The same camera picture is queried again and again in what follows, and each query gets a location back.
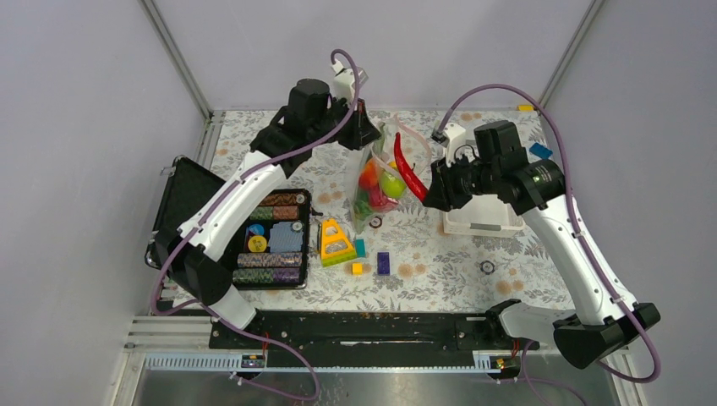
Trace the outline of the red apple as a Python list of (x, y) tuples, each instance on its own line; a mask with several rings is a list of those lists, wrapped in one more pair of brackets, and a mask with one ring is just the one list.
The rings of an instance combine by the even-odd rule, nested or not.
[(388, 197), (378, 186), (369, 191), (368, 202), (372, 211), (380, 213), (392, 211), (398, 206), (398, 201)]

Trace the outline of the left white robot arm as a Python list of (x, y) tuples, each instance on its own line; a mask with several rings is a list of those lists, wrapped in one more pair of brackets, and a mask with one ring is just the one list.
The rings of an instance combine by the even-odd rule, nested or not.
[(191, 293), (230, 327), (230, 337), (241, 347), (255, 346), (263, 327), (220, 260), (251, 212), (311, 158), (314, 148), (336, 142), (358, 150), (378, 138), (359, 96), (361, 85), (357, 69), (337, 74), (331, 85), (299, 80), (287, 104), (250, 142), (234, 175), (193, 216), (157, 231), (158, 278), (170, 277)]

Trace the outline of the clear pink-dotted zip bag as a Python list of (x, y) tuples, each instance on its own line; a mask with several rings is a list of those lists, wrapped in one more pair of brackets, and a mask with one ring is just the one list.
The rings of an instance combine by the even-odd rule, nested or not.
[(398, 208), (411, 194), (398, 172), (394, 154), (396, 135), (401, 135), (402, 155), (407, 165), (420, 175), (430, 164), (432, 151), (427, 139), (394, 113), (378, 122), (379, 138), (361, 149), (353, 160), (350, 178), (350, 215), (353, 229), (362, 233), (374, 218)]

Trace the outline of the green apple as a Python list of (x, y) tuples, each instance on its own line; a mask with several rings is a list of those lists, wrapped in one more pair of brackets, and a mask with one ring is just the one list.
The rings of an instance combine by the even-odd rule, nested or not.
[(395, 200), (400, 200), (407, 188), (407, 185), (400, 176), (394, 176), (388, 171), (380, 175), (379, 186), (388, 197)]

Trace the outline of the red chili pepper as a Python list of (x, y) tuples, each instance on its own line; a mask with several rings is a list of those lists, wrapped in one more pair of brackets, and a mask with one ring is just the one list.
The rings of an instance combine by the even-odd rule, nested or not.
[(408, 161), (402, 152), (402, 135), (400, 132), (396, 132), (395, 134), (393, 153), (398, 173), (401, 175), (408, 189), (421, 203), (423, 203), (428, 193), (428, 189), (408, 164)]

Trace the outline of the long green cucumber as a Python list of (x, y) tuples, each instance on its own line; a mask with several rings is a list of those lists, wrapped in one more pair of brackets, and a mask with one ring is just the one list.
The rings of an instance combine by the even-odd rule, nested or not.
[(363, 190), (360, 190), (354, 197), (352, 210), (356, 222), (370, 219), (375, 213), (369, 203), (369, 195)]

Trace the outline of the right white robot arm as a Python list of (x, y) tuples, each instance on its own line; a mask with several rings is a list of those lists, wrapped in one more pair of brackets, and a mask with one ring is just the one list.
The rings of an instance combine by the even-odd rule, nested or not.
[(557, 347), (578, 369), (612, 354), (660, 321), (652, 303), (640, 303), (599, 252), (568, 196), (566, 176), (551, 160), (530, 161), (514, 123), (499, 120), (473, 132), (474, 158), (458, 156), (466, 131), (448, 125), (432, 138), (444, 156), (432, 162), (424, 206), (454, 211), (480, 195), (494, 195), (523, 218), (545, 247), (571, 295), (571, 310), (551, 310), (508, 299), (489, 308), (484, 334), (506, 348), (517, 338)]

